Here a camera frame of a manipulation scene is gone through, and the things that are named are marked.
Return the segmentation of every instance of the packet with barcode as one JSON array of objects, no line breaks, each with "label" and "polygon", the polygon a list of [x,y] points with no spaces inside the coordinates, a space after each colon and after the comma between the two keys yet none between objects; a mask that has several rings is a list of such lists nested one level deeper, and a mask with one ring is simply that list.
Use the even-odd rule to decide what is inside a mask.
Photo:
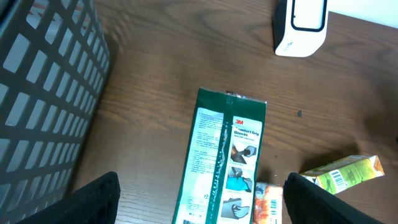
[{"label": "packet with barcode", "polygon": [[256,184],[254,197],[253,224],[281,224],[282,223],[282,194],[283,188],[267,184]]},{"label": "packet with barcode", "polygon": [[378,156],[348,156],[302,174],[331,194],[384,175]]},{"label": "packet with barcode", "polygon": [[173,223],[251,223],[266,107],[199,89]]}]

